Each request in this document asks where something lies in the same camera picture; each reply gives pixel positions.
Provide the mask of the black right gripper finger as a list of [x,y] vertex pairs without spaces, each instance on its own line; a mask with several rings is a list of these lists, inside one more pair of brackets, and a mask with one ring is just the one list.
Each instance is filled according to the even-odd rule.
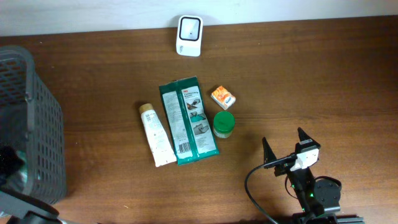
[[275,154],[273,153],[266,137],[262,138],[262,145],[263,145],[263,150],[264,150],[264,163],[266,166],[264,167],[265,169],[271,168],[274,165],[272,164],[274,161],[277,160]]
[[298,128],[298,137],[299,143],[297,144],[298,149],[307,149],[307,148],[321,148],[321,145],[316,142],[313,138],[311,138],[302,128]]

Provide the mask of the green lid jar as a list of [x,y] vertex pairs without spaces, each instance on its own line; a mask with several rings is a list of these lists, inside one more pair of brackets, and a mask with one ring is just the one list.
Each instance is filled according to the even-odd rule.
[[235,118],[228,111],[220,111],[213,119],[213,132],[218,138],[228,138],[235,127]]

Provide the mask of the green glove package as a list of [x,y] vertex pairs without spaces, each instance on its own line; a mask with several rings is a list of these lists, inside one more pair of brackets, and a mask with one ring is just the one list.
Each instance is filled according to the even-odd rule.
[[176,80],[160,86],[159,91],[177,164],[182,166],[218,155],[198,78]]

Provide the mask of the orange tissue pack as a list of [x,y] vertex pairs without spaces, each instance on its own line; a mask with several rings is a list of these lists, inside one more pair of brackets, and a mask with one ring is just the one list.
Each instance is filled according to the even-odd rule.
[[219,86],[215,91],[213,91],[211,93],[211,97],[224,110],[227,110],[236,102],[236,97],[223,86]]

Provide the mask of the white cream tube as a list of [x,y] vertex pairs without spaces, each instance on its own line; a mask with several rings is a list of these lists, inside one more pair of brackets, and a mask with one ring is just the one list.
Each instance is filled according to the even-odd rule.
[[155,166],[160,167],[177,161],[174,150],[160,119],[150,103],[139,107],[144,131],[152,152]]

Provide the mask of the mint wipes pack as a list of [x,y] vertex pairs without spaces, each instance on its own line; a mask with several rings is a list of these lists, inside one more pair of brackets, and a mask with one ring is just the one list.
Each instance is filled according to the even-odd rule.
[[22,192],[29,180],[40,181],[41,174],[37,168],[37,156],[33,153],[14,150],[18,159],[23,162],[10,177],[7,178],[7,186],[12,190]]

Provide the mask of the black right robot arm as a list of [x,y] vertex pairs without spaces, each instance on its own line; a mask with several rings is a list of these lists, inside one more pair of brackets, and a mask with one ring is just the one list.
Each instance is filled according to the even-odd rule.
[[265,168],[274,169],[274,175],[285,176],[291,183],[301,208],[301,213],[292,217],[292,223],[364,223],[358,216],[338,217],[341,210],[342,184],[327,176],[315,177],[310,167],[318,162],[321,145],[302,128],[298,128],[299,142],[295,151],[288,156],[277,158],[266,138],[262,139]]

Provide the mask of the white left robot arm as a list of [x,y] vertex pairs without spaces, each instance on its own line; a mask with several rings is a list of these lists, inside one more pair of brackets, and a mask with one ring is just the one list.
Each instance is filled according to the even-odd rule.
[[72,224],[51,205],[5,187],[7,178],[24,164],[12,147],[1,147],[1,211],[11,216],[7,223]]

